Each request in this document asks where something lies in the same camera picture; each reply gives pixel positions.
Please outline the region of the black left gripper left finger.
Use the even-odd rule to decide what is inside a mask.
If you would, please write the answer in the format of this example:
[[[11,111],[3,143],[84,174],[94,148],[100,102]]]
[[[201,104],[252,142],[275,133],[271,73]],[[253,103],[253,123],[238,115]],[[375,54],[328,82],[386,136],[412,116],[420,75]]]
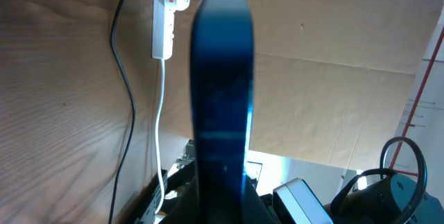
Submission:
[[[197,222],[198,194],[196,180],[192,179],[186,192],[166,215],[166,224],[197,224]]]

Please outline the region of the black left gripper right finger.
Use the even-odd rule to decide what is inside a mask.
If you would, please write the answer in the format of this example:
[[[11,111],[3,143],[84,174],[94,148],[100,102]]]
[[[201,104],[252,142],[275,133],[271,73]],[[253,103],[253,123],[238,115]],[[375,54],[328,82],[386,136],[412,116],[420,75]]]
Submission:
[[[278,224],[272,217],[257,192],[255,191],[249,177],[246,177],[243,224]]]

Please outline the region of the blue Galaxy smartphone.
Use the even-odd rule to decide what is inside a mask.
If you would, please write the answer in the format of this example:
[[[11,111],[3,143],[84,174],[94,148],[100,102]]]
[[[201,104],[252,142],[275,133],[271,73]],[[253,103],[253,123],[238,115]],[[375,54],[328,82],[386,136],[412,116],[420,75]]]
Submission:
[[[189,60],[198,223],[242,222],[254,43],[246,0],[201,0]]]

